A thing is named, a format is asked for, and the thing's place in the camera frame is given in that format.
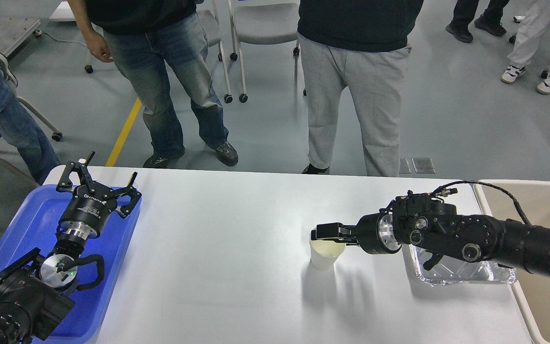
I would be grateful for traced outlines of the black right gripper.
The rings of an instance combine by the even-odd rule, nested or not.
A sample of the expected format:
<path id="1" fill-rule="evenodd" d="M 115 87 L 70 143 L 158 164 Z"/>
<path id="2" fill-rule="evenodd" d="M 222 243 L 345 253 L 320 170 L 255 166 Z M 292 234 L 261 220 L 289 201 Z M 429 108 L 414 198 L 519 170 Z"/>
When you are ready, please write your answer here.
<path id="1" fill-rule="evenodd" d="M 360 246 L 369 254 L 397 253 L 401 244 L 395 239 L 392 215 L 367 214 L 357 225 L 341 223 L 318 224 L 310 233 L 310 240 L 330 240 L 347 246 Z"/>

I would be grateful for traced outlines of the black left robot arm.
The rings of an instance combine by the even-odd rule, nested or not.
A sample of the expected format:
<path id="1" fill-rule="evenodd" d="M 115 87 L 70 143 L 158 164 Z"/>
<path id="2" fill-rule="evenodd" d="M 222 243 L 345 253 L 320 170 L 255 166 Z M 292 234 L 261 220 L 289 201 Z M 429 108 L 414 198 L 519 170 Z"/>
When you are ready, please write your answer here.
<path id="1" fill-rule="evenodd" d="M 0 240 L 0 344 L 83 344 L 100 325 L 139 217 L 124 187 L 69 161 L 33 190 Z"/>

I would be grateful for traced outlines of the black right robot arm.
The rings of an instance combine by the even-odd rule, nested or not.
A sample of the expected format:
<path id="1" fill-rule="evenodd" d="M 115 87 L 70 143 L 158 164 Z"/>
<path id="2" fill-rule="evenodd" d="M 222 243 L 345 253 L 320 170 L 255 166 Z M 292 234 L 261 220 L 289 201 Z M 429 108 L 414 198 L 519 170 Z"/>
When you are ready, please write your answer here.
<path id="1" fill-rule="evenodd" d="M 432 254 L 423 264 L 427 270 L 448 256 L 468 263 L 493 260 L 501 267 L 550 277 L 550 228 L 532 225 L 517 199 L 513 205 L 521 221 L 458 215 L 456 207 L 444 201 L 457 192 L 455 185 L 441 185 L 430 193 L 409 190 L 356 225 L 319 224 L 311 240 L 360 246 L 369 254 L 397 253 L 402 244 L 414 245 Z"/>

